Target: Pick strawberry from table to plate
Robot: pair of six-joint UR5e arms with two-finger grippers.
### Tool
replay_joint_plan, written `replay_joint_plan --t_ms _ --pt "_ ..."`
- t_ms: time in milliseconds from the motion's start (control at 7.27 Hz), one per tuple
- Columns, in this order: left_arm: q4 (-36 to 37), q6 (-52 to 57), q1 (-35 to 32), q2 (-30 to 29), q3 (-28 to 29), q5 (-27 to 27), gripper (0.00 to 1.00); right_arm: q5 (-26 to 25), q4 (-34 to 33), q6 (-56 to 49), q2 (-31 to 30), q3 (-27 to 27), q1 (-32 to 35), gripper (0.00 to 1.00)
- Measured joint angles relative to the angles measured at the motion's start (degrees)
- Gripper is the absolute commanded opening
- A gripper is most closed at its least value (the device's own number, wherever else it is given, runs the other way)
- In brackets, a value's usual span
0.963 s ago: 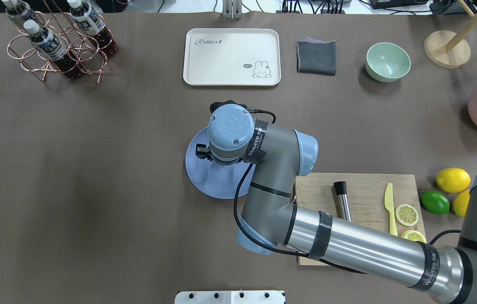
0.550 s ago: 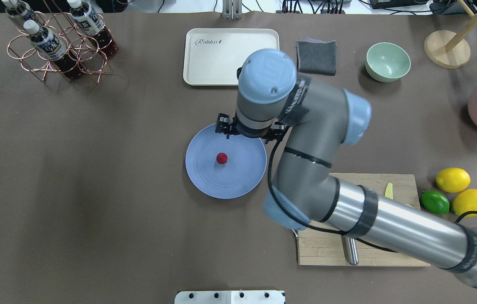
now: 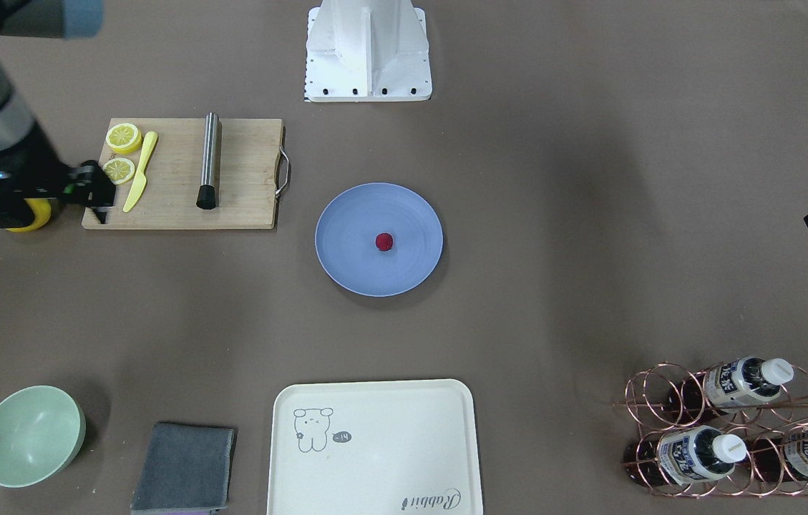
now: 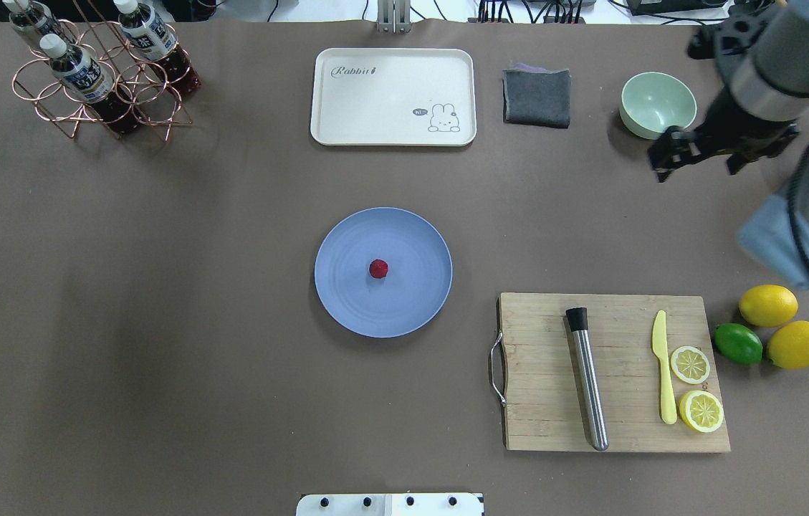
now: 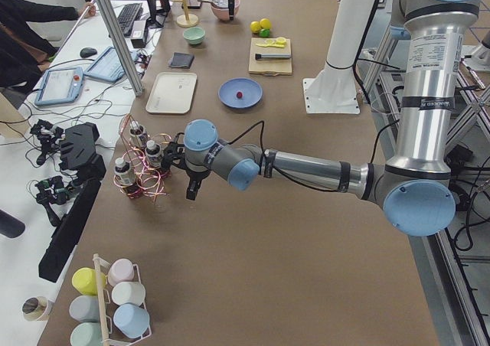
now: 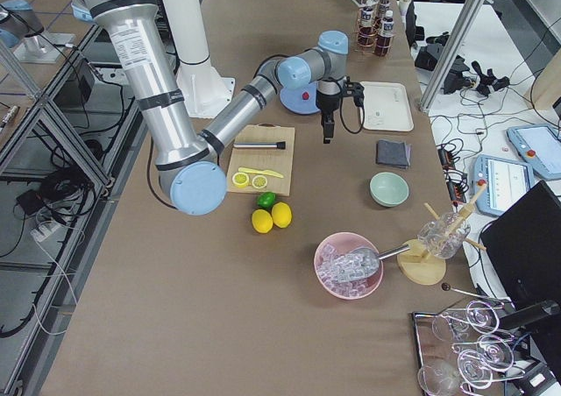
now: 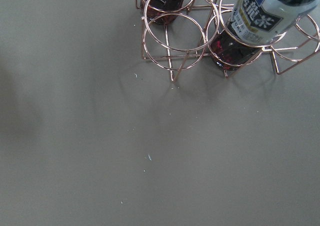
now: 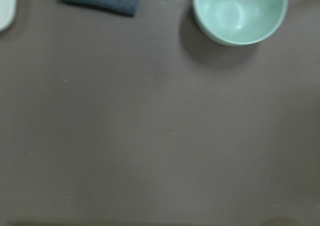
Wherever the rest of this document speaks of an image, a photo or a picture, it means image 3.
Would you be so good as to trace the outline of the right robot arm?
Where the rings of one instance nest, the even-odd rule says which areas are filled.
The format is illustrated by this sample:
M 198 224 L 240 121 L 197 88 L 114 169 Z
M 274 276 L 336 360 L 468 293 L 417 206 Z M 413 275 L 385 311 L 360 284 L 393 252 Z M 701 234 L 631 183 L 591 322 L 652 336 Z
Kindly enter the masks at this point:
M 2 36 L 92 38 L 103 18 L 102 1 L 0 1 Z M 0 63 L 0 229 L 37 230 L 58 202 L 82 205 L 105 224 L 116 192 L 97 161 L 60 160 Z

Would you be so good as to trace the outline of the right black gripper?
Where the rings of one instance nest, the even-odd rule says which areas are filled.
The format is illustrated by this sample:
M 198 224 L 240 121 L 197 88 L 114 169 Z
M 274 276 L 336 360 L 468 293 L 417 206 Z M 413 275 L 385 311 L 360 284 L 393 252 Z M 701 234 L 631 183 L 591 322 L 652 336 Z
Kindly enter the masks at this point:
M 85 206 L 105 225 L 116 193 L 117 187 L 96 160 L 78 167 L 64 164 L 40 126 L 33 126 L 20 142 L 0 151 L 0 229 L 31 224 L 33 215 L 26 198 Z

